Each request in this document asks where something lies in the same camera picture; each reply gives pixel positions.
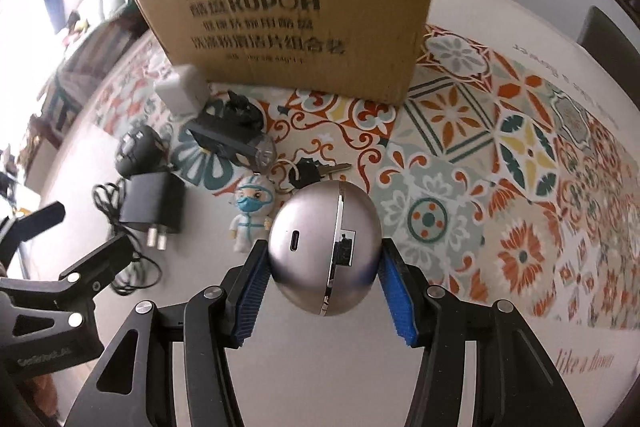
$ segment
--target white power adapter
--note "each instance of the white power adapter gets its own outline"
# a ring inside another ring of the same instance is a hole
[[[156,94],[175,116],[199,114],[209,100],[209,84],[192,64],[181,64],[173,69],[166,78],[156,80]]]

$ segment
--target key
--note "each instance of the key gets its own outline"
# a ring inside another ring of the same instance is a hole
[[[289,170],[289,183],[294,188],[303,188],[312,183],[318,183],[325,176],[332,174],[333,172],[345,171],[351,168],[350,163],[338,163],[338,165],[323,165],[318,161],[313,161],[309,158],[302,158],[302,160],[296,163],[299,178],[296,178],[296,171],[294,169]]]

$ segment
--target blue ribbed rubber pad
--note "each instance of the blue ribbed rubber pad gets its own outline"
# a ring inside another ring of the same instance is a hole
[[[262,298],[267,290],[270,277],[269,256],[265,252],[258,261],[249,284],[236,306],[236,327],[231,333],[231,337],[239,346],[242,346],[244,340],[248,339],[254,331],[255,321],[258,318],[258,311],[260,311]]]
[[[407,293],[402,278],[396,270],[391,257],[384,253],[378,265],[378,277],[385,294],[386,305],[389,306],[391,318],[394,320],[396,331],[407,346],[414,347],[418,340],[418,331],[415,328],[414,307],[409,293]]]

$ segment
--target toy figurine in protective suit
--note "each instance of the toy figurine in protective suit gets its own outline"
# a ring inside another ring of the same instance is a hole
[[[236,188],[238,214],[229,227],[236,240],[235,252],[249,253],[257,239],[268,239],[272,219],[269,212],[275,204],[275,190],[271,181],[261,174],[240,180]]]

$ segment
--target patterned tablecloth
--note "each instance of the patterned tablecloth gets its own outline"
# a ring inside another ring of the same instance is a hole
[[[232,193],[246,171],[200,149],[156,97],[153,83],[171,65],[154,36],[136,49],[104,87],[95,123],[116,137],[151,125],[182,178],[213,196]],[[384,235],[430,282],[463,299],[510,299],[530,315],[640,328],[638,165],[588,111],[523,65],[426,26],[398,110],[211,84],[209,112],[222,111],[227,89],[261,108],[281,158],[350,162],[340,178],[369,193]],[[282,191],[287,169],[271,173]]]

